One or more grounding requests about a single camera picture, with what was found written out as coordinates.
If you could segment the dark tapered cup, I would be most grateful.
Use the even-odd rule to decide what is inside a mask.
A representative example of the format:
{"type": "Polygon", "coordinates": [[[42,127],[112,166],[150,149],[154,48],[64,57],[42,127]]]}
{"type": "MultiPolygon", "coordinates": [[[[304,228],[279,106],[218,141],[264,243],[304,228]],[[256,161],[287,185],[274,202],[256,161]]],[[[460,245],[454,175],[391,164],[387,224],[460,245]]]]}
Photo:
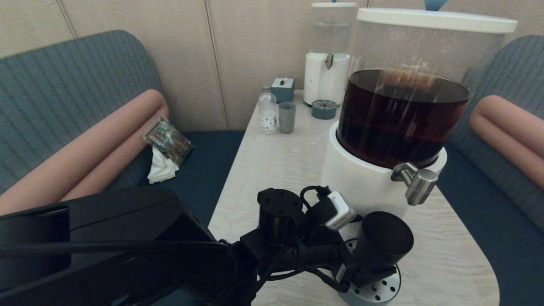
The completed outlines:
{"type": "Polygon", "coordinates": [[[360,226],[355,260],[358,268],[395,266],[414,246],[414,235],[399,217],[388,212],[367,214],[360,226]]]}

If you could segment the grey tumbler cup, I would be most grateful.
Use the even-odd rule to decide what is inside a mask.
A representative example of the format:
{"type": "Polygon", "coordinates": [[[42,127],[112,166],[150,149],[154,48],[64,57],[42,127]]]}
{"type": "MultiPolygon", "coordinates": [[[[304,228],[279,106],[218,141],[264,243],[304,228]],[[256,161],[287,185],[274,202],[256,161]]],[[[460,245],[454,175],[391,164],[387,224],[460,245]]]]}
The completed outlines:
{"type": "Polygon", "coordinates": [[[280,133],[293,133],[296,113],[297,105],[293,102],[282,102],[278,105],[278,122],[280,133]]]}

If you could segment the silver dispenser tap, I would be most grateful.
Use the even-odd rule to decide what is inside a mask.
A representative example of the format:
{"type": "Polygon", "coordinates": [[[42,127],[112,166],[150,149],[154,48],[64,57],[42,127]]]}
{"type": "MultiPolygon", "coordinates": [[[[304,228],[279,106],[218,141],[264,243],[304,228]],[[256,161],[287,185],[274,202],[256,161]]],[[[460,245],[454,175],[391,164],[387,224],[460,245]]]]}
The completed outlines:
{"type": "Polygon", "coordinates": [[[393,168],[392,181],[406,184],[405,197],[410,206],[421,205],[427,200],[438,181],[439,175],[429,169],[418,168],[413,163],[397,164],[393,168]]]}

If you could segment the clear bottle white label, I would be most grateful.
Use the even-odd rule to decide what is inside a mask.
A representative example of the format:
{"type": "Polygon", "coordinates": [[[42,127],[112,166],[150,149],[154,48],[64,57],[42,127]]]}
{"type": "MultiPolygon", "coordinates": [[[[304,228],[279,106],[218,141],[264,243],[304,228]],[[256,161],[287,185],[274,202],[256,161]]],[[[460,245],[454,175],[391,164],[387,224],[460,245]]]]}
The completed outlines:
{"type": "Polygon", "coordinates": [[[270,85],[262,87],[257,105],[260,114],[260,128],[264,134],[274,134],[278,128],[277,99],[272,94],[270,85]]]}

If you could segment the teal bench with snack packet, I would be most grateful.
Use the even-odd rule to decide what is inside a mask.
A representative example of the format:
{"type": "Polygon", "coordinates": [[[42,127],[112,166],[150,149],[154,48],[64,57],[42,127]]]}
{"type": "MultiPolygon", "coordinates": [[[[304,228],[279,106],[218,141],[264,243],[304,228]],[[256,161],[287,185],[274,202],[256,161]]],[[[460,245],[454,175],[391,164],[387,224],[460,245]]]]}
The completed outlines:
{"type": "MultiPolygon", "coordinates": [[[[0,195],[148,89],[159,91],[170,107],[154,61],[126,31],[0,59],[0,195]]],[[[151,157],[146,144],[104,190],[148,185],[151,157]]]]}

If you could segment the short pink bolster cushion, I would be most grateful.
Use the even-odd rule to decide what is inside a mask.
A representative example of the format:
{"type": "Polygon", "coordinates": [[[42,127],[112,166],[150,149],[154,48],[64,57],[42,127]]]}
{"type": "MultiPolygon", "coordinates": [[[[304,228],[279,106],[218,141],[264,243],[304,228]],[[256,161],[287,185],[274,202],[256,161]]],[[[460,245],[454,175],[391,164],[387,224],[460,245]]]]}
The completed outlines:
{"type": "Polygon", "coordinates": [[[469,116],[471,130],[544,191],[544,119],[489,95],[469,116]]]}

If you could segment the large white dispenser lid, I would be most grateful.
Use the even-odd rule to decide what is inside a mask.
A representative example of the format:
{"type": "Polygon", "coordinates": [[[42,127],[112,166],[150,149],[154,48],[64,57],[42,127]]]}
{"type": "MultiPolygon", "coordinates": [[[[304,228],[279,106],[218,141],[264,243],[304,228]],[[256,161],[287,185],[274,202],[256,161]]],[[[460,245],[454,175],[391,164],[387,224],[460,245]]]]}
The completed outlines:
{"type": "Polygon", "coordinates": [[[488,34],[510,34],[519,24],[502,17],[411,8],[360,8],[356,19],[366,23],[488,34]]]}

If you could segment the small white dispenser lid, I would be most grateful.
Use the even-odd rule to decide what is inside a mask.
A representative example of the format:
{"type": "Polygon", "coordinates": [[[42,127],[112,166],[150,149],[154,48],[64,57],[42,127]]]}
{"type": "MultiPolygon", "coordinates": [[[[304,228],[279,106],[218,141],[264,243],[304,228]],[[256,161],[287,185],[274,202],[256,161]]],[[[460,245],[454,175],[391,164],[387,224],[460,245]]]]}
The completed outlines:
{"type": "Polygon", "coordinates": [[[356,7],[357,2],[322,2],[322,3],[312,3],[312,8],[351,8],[356,7]]]}

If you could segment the small round perforated drip tray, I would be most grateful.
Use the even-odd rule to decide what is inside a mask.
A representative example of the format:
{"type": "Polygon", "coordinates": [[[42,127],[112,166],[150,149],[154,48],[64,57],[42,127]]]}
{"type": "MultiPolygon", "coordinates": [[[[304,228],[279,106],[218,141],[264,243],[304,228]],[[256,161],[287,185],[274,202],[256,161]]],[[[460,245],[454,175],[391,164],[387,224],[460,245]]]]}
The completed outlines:
{"type": "Polygon", "coordinates": [[[321,120],[334,119],[339,105],[328,99],[318,99],[312,103],[311,115],[321,120]]]}

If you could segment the large tea dispenser white base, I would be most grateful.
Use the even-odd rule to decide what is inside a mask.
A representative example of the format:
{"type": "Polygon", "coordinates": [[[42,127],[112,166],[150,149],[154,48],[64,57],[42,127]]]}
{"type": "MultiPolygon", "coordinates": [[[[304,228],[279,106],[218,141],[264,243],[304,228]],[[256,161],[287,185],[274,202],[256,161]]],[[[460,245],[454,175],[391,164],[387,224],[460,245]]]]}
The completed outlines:
{"type": "Polygon", "coordinates": [[[338,190],[359,215],[403,217],[407,187],[391,180],[393,168],[410,162],[442,171],[444,144],[507,35],[359,21],[321,184],[338,190]]]}

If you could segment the long pink bolster cushion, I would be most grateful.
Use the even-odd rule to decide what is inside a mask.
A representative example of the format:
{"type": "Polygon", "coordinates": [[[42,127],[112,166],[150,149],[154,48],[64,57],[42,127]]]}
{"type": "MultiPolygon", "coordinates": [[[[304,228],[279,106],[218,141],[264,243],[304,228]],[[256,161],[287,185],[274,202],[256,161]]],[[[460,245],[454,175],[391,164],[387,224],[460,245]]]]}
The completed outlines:
{"type": "Polygon", "coordinates": [[[162,116],[169,116],[163,95],[144,91],[1,194],[0,215],[103,191],[144,150],[141,135],[162,116]]]}

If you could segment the large round perforated drip tray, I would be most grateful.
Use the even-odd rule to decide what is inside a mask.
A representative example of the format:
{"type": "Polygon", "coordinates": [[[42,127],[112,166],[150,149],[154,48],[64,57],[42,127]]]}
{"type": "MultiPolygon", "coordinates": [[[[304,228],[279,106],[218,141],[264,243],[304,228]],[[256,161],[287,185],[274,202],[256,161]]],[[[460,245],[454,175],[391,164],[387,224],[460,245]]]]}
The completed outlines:
{"type": "Polygon", "coordinates": [[[350,283],[348,292],[337,294],[348,306],[388,306],[402,287],[399,265],[395,265],[395,269],[392,275],[361,287],[350,283]]]}

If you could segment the teal bench empty seat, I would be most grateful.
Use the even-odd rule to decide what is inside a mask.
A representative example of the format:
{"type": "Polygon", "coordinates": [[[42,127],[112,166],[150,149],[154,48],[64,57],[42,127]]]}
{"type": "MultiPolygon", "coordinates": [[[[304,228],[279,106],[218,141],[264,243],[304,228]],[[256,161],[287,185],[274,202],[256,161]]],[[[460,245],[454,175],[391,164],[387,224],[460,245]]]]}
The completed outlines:
{"type": "Polygon", "coordinates": [[[493,58],[446,143],[438,186],[490,262],[500,306],[544,306],[544,191],[471,130],[489,95],[544,119],[543,36],[519,37],[493,58]]]}

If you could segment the printed snack packet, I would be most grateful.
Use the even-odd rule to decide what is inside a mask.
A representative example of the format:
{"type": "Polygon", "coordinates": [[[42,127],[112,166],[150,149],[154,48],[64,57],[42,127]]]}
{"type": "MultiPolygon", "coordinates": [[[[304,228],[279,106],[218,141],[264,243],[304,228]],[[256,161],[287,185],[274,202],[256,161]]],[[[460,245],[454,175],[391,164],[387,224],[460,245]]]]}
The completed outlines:
{"type": "Polygon", "coordinates": [[[194,145],[165,116],[156,116],[144,128],[141,140],[156,148],[180,167],[194,145]]]}

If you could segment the crumpled white tissue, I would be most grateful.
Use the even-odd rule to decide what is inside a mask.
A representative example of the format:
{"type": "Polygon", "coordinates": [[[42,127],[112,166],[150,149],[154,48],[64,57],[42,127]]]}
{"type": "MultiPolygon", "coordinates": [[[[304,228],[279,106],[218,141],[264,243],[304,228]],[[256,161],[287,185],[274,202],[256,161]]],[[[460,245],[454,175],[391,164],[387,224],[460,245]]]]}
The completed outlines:
{"type": "Polygon", "coordinates": [[[176,176],[179,166],[172,159],[164,155],[157,148],[152,147],[152,162],[147,179],[150,184],[155,184],[172,179],[176,176]]]}

